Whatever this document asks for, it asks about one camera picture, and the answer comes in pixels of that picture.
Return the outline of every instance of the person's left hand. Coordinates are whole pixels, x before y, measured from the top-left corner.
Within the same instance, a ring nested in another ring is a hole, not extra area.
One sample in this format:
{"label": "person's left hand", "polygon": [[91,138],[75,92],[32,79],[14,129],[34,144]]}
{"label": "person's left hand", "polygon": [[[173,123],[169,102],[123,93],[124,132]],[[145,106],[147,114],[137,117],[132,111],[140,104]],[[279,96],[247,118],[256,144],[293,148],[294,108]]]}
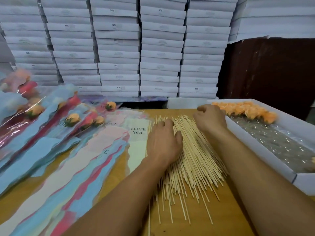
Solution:
{"label": "person's left hand", "polygon": [[174,135],[174,122],[167,119],[152,127],[148,135],[147,154],[155,164],[165,169],[179,157],[183,148],[183,137],[181,131]]}

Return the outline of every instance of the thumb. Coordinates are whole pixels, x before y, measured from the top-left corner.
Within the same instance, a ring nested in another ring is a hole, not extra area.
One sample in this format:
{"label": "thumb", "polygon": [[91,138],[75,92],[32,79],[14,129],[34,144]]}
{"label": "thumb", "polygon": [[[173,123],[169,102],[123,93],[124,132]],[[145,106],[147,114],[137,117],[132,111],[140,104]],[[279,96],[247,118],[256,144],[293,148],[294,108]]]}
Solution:
{"label": "thumb", "polygon": [[177,131],[177,132],[175,133],[175,138],[176,138],[177,143],[178,143],[181,147],[183,147],[183,136],[182,136],[182,134],[181,134],[181,131]]}

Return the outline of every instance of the table surface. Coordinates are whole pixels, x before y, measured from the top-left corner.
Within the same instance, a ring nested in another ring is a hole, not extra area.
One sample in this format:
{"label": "table surface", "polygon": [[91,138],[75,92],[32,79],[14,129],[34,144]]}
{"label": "table surface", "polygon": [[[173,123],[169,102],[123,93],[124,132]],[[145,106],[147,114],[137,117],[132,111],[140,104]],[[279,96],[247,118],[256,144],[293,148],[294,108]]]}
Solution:
{"label": "table surface", "polygon": [[[155,115],[176,117],[178,115],[188,115],[192,117],[195,112],[194,109],[152,109],[144,110],[150,117]],[[0,224],[8,220],[18,207],[34,193],[34,191],[41,185],[41,183],[52,174],[59,166],[61,161],[65,159],[70,150],[56,158],[45,171],[45,174],[41,177],[26,178],[24,181],[17,184],[10,191],[0,198]],[[103,183],[103,187],[98,195],[97,201],[104,197],[109,191],[111,191],[120,181],[122,181],[128,169],[127,166],[128,154],[125,151],[116,161],[113,169]],[[159,209],[161,216],[161,224],[158,220],[158,208],[155,202],[151,201],[150,211],[150,235],[151,236],[168,236],[168,235],[258,235],[250,219],[246,213],[246,210],[235,190],[235,187],[229,178],[224,182],[224,186],[219,186],[216,190],[220,201],[216,198],[215,194],[208,189],[207,196],[210,203],[206,201],[207,207],[213,220],[211,224],[206,208],[201,201],[197,203],[195,198],[192,198],[191,193],[187,191],[187,208],[191,219],[191,225],[188,221],[185,221],[179,196],[174,196],[175,205],[171,206],[173,215],[173,224],[171,223],[170,210],[168,201],[164,201],[164,211],[162,205],[162,198],[159,195]],[[141,235],[148,235],[148,217],[144,217],[143,229]]]}

